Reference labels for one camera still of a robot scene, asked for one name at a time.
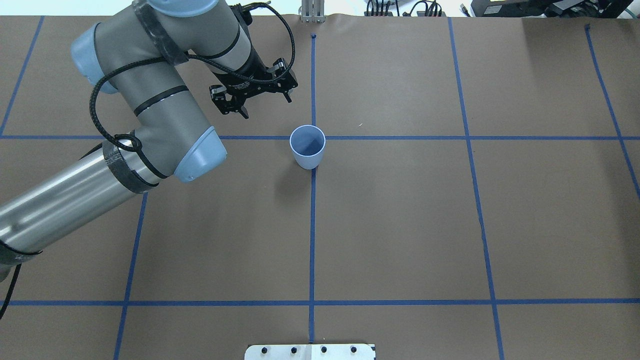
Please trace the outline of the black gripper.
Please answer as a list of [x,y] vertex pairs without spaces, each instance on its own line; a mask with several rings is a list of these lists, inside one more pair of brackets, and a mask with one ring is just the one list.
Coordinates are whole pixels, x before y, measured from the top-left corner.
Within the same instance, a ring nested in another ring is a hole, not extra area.
[[233,71],[249,80],[228,73],[216,74],[221,83],[210,85],[210,99],[223,115],[236,113],[243,119],[249,119],[246,100],[264,92],[280,93],[286,102],[292,103],[291,93],[298,87],[298,81],[288,66],[284,58],[278,58],[271,67],[267,67],[257,51],[251,48],[246,63]]

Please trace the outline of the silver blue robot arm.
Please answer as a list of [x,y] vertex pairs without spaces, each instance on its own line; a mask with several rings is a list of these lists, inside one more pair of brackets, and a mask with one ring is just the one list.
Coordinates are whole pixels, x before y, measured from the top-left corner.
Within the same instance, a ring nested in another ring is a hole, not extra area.
[[42,61],[30,92],[20,96],[28,125],[48,160],[69,155],[72,126],[92,121],[100,143],[55,176],[18,178],[27,148],[1,144],[1,277],[18,275],[47,246],[159,182],[194,182],[221,166],[227,151],[217,130],[176,70],[201,60],[220,81],[210,88],[224,114],[242,114],[247,98],[264,92],[286,98],[297,86],[291,65],[265,66],[252,43],[254,2],[135,0],[110,18],[82,28],[62,18],[35,55]]

